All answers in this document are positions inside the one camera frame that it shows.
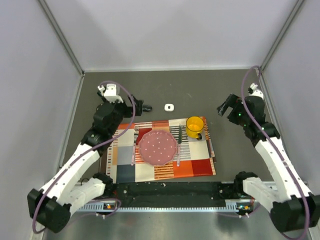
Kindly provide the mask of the black earbud charging case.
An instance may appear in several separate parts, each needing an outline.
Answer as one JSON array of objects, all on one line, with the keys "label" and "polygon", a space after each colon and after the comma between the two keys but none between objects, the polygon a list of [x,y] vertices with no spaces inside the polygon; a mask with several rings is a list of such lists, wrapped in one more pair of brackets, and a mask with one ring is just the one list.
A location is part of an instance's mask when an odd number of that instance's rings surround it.
[{"label": "black earbud charging case", "polygon": [[147,105],[147,104],[144,104],[142,106],[142,111],[143,112],[151,112],[153,110],[152,106],[151,105]]}]

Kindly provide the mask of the white earbud case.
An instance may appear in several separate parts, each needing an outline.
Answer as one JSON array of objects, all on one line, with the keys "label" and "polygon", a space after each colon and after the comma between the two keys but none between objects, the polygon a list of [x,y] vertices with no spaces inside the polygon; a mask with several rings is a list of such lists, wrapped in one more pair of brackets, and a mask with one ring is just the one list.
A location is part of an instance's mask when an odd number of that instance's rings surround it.
[{"label": "white earbud case", "polygon": [[166,104],[164,105],[164,110],[165,110],[166,112],[173,112],[174,109],[175,109],[175,106],[174,106],[172,103],[166,103]]}]

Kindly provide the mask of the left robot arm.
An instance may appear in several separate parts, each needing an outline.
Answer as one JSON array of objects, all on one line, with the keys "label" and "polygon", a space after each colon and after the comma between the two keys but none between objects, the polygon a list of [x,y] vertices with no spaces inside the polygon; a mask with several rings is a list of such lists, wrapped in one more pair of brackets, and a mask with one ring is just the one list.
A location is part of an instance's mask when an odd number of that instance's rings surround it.
[{"label": "left robot arm", "polygon": [[74,154],[59,172],[41,189],[27,195],[32,231],[40,234],[36,224],[53,233],[63,230],[72,215],[97,197],[109,198],[114,191],[113,181],[103,173],[95,174],[88,182],[76,187],[77,182],[118,138],[115,134],[124,118],[133,120],[143,112],[143,100],[128,95],[132,105],[122,100],[103,100],[93,115],[91,128],[85,133]]}]

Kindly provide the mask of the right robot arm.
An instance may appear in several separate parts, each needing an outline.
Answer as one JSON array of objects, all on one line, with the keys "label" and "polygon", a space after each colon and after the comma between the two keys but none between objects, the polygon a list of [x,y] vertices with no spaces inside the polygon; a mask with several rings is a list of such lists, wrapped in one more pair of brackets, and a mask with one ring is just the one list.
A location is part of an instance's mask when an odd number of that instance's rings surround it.
[{"label": "right robot arm", "polygon": [[275,228],[281,232],[302,230],[305,223],[315,227],[320,219],[320,197],[315,195],[298,175],[287,156],[276,127],[266,121],[265,102],[261,93],[241,99],[230,94],[217,108],[223,116],[228,108],[228,120],[243,128],[253,147],[264,160],[276,189],[267,186],[256,174],[236,175],[233,192],[239,198],[256,199],[270,214]]}]

